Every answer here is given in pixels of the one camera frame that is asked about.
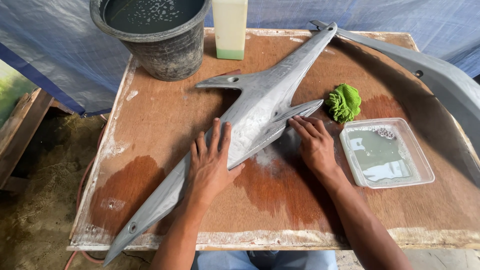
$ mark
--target hand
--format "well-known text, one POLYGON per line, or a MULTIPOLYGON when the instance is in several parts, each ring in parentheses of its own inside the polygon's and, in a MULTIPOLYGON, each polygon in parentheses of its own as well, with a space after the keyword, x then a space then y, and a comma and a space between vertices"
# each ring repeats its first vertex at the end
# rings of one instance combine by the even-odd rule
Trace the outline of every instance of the hand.
POLYGON ((218 151, 220 119, 213 120, 212 129, 210 147, 207 148, 205 144, 204 132, 200 132, 196 141, 190 145, 192 155, 188 173, 189 187, 185 196, 207 207, 228 184, 240 175, 245 167, 242 163, 230 171, 227 169, 231 124, 225 123, 220 151, 218 151))
POLYGON ((317 177, 329 175, 339 168, 335 162, 333 139, 322 120, 296 115, 288 123, 301 138, 300 154, 303 161, 317 177))

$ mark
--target blue tarp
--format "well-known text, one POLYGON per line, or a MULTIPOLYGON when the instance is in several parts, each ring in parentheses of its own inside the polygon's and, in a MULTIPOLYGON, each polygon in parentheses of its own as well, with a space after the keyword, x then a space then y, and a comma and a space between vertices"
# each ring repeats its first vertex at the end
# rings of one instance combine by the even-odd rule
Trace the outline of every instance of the blue tarp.
MULTIPOLYGON (((247 26, 410 32, 419 49, 480 74, 478 0, 250 0, 247 26)), ((205 26, 213 26, 212 13, 205 26)), ((93 24, 89 0, 0 0, 0 59, 79 114, 109 111, 129 52, 93 24)))

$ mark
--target black bucket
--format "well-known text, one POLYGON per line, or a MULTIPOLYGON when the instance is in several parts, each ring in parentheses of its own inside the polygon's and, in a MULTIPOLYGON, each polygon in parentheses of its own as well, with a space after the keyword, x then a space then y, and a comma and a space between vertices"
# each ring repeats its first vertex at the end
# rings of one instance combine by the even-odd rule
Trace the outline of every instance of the black bucket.
POLYGON ((179 81, 194 74, 204 53, 204 18, 211 0, 204 0, 200 11, 186 23, 152 34, 122 32, 107 25, 105 6, 109 0, 90 0, 90 16, 106 34, 118 38, 153 77, 179 81))

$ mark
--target jeans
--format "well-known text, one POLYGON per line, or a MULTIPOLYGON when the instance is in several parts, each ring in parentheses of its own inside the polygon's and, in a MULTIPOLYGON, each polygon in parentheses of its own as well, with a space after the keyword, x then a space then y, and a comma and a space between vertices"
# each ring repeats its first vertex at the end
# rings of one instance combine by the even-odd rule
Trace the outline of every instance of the jeans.
MULTIPOLYGON (((258 270, 250 262, 249 253, 247 251, 197 251, 192 270, 258 270)), ((274 251, 271 255, 260 255, 255 259, 274 258, 271 270, 338 269, 334 250, 274 251)))

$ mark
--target green microfiber towel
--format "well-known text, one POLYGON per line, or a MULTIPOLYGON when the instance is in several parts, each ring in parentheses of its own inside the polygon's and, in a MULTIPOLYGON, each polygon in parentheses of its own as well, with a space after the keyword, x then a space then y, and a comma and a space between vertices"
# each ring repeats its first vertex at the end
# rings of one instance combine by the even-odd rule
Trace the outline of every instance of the green microfiber towel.
POLYGON ((353 117, 360 113, 361 98, 357 89, 347 84, 340 84, 329 96, 325 101, 330 106, 328 112, 340 124, 352 121, 353 117))

